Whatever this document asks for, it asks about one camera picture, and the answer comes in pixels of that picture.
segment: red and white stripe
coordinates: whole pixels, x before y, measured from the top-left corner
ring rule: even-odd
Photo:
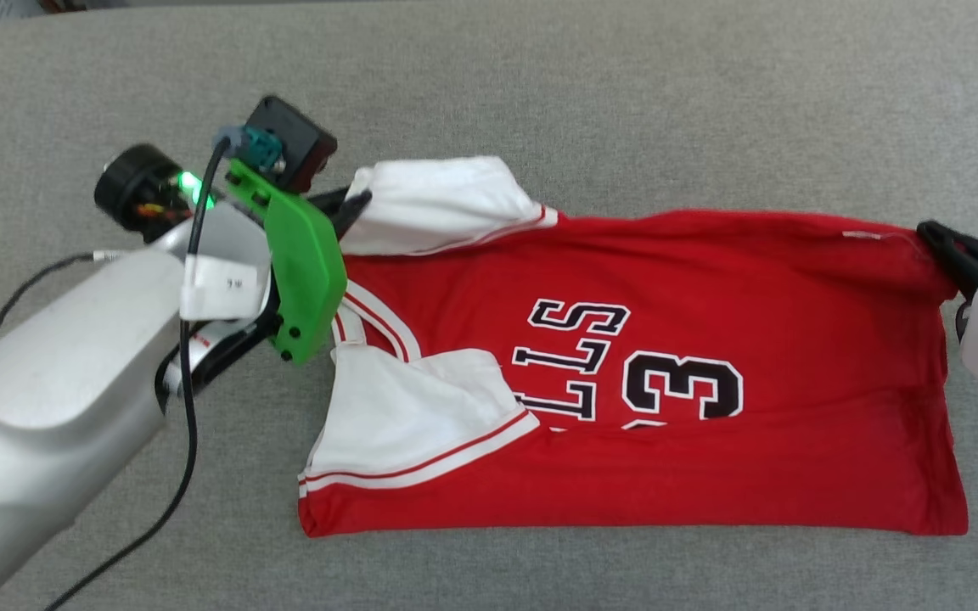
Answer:
[[[464,248],[467,246],[476,246],[477,244],[490,243],[492,240],[500,239],[504,236],[512,235],[512,233],[527,232],[531,229],[543,229],[547,227],[552,227],[558,224],[559,213],[554,208],[550,206],[539,204],[539,211],[536,219],[531,219],[530,221],[522,221],[521,223],[516,223],[514,225],[507,225],[486,233],[484,236],[465,239],[457,241],[457,243],[445,244],[445,246],[439,246],[437,248],[430,248],[428,250],[419,250],[416,252],[408,252],[403,256],[427,256],[435,255],[438,252],[445,252],[448,250],[454,250],[456,248]]]
[[[538,429],[538,418],[527,410],[519,410],[509,414],[508,421],[494,429],[488,434],[483,434],[477,440],[466,441],[464,444],[443,451],[437,457],[432,457],[428,461],[413,465],[410,468],[395,469],[395,471],[385,473],[353,473],[350,471],[331,471],[325,473],[311,473],[311,468],[306,472],[306,477],[300,482],[300,496],[309,495],[309,492],[322,490],[334,484],[345,484],[357,488],[369,488],[370,490],[393,490],[393,488],[405,488],[424,482],[454,471],[454,469],[464,467],[473,461],[491,455],[493,452],[504,448],[512,441],[519,440],[525,434]]]
[[[330,323],[336,343],[364,343],[364,322],[377,328],[391,343],[395,356],[409,363],[422,357],[418,338],[414,337],[410,326],[402,321],[395,311],[380,301],[368,289],[349,282],[346,297],[342,299],[338,314]]]

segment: green 3d-printed part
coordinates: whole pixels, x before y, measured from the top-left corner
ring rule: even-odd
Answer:
[[[330,330],[346,293],[346,266],[326,214],[285,193],[240,160],[229,164],[228,190],[263,220],[283,324],[272,337],[283,359],[303,363]]]

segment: basketball jersey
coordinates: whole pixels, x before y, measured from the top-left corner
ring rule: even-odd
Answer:
[[[301,477],[310,536],[967,530],[943,394],[954,288],[913,232],[818,214],[571,219],[499,160],[401,163],[358,173],[377,209],[342,243],[334,393]]]

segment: green led light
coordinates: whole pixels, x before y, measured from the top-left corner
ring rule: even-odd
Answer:
[[[179,190],[183,191],[185,196],[190,197],[191,201],[194,201],[195,205],[198,205],[199,196],[202,194],[202,181],[196,177],[195,174],[191,174],[190,171],[184,171],[179,175],[177,182],[179,185]],[[214,204],[216,204],[216,202],[214,201],[213,196],[206,198],[207,210],[213,208]]]

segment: gray fabric surface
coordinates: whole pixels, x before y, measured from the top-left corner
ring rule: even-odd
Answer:
[[[0,305],[60,255],[136,246],[93,208],[106,160],[148,140],[200,169],[215,128],[267,92],[338,135],[321,188],[381,159],[499,154],[532,197],[571,214],[789,209],[936,217],[978,235],[978,3],[116,11],[0,27]],[[40,286],[20,314],[84,273]],[[953,340],[951,359],[966,537],[667,527],[309,541],[295,476],[333,371],[326,356],[294,368],[260,349],[200,399],[183,509],[73,608],[978,608],[978,385]],[[42,608],[140,533],[183,450],[175,410],[0,610]]]

